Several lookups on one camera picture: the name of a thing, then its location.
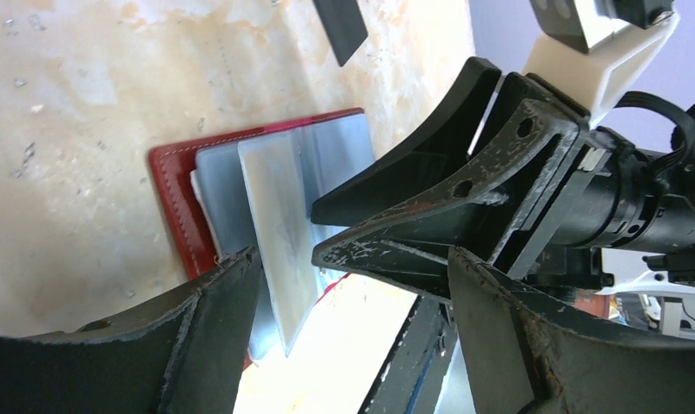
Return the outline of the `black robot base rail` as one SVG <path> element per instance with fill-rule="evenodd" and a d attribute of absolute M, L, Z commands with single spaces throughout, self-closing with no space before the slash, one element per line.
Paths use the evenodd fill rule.
<path fill-rule="evenodd" d="M 450 306 L 417 297 L 358 412 L 435 412 L 456 344 Z"/>

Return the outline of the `cream card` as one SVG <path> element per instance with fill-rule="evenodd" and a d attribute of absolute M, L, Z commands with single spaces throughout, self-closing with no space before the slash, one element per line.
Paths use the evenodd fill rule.
<path fill-rule="evenodd" d="M 322 293 L 308 258 L 313 247 L 296 139 L 270 134 L 238 146 L 238 154 L 272 309 L 289 355 Z"/>

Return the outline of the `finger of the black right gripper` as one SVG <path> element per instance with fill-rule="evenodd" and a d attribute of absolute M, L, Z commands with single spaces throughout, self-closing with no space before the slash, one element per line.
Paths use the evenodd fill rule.
<path fill-rule="evenodd" d="M 467 163 L 500 76 L 489 60 L 469 58 L 427 119 L 368 168 L 318 198 L 310 220 L 351 227 L 455 173 Z"/>
<path fill-rule="evenodd" d="M 441 300 L 448 252 L 464 248 L 507 274 L 509 245 L 577 169 L 589 113 L 536 75 L 500 76 L 467 163 L 429 189 L 318 243 L 312 262 Z"/>

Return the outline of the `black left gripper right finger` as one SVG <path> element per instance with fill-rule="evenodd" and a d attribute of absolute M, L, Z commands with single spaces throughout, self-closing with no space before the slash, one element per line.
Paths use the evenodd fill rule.
<path fill-rule="evenodd" d="M 464 248 L 448 283 L 478 413 L 695 413 L 695 341 L 613 323 Z"/>

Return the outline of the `black card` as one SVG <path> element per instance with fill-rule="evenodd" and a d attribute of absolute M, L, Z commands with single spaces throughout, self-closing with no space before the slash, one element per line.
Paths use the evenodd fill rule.
<path fill-rule="evenodd" d="M 314 0 L 313 4 L 339 67 L 344 67 L 368 37 L 356 0 Z"/>

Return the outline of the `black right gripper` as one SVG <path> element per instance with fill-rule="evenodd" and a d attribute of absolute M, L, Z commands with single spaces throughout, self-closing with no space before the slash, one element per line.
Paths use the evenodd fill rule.
<path fill-rule="evenodd" d="M 509 245 L 507 274 L 552 289 L 695 292 L 695 138 L 656 174 L 659 154 L 602 129 L 591 171 L 568 170 L 530 229 Z"/>

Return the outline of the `red leather card holder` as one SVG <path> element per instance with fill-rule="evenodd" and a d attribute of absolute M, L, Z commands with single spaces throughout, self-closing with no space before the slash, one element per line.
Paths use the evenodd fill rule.
<path fill-rule="evenodd" d="M 335 225 L 312 223 L 310 214 L 319 197 L 373 163 L 368 122 L 360 108 L 154 147 L 148 155 L 153 182 L 190 279 L 243 248 L 259 248 L 238 146 L 277 133 L 287 133 L 297 142 L 313 239 L 311 252 L 316 244 L 339 232 Z M 322 282 L 317 303 L 344 272 L 313 267 Z M 259 361 L 274 347 L 283 350 L 264 274 L 247 345 L 248 358 Z"/>

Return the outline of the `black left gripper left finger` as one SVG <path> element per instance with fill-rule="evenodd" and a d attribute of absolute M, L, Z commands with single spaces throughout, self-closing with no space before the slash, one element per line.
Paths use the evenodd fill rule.
<path fill-rule="evenodd" d="M 0 336 L 0 413 L 230 413 L 261 279 L 245 248 L 76 331 Z"/>

